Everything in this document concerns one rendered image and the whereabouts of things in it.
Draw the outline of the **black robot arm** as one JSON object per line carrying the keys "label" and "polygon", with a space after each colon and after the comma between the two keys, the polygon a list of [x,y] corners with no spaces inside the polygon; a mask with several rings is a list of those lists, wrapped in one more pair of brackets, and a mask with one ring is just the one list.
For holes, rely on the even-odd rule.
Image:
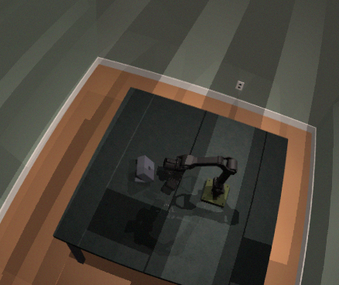
{"label": "black robot arm", "polygon": [[[181,161],[180,161],[181,159]],[[227,160],[227,165],[224,165],[224,160]],[[192,155],[177,156],[176,160],[165,158],[163,162],[164,175],[173,177],[174,170],[179,174],[185,173],[186,170],[191,170],[194,167],[220,167],[223,172],[219,177],[213,178],[213,186],[211,193],[218,197],[224,193],[224,182],[230,175],[237,173],[238,161],[231,157],[195,157]]]}

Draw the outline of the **grey sloped panel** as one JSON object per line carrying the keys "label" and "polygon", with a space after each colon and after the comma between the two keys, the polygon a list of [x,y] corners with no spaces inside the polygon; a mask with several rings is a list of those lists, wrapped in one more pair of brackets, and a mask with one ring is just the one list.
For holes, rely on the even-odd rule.
{"label": "grey sloped panel", "polygon": [[137,159],[135,181],[146,183],[154,181],[154,162],[147,156],[140,156]]}

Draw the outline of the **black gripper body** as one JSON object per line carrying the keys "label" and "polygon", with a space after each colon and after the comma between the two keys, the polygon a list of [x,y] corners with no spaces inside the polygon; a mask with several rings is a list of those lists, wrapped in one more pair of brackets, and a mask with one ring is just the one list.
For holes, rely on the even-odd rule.
{"label": "black gripper body", "polygon": [[176,189],[178,181],[180,181],[181,177],[183,176],[183,174],[177,173],[176,169],[173,172],[174,172],[174,175],[173,175],[172,179],[168,180],[166,182],[166,185],[165,185],[166,187],[168,187],[172,191],[174,191]]}

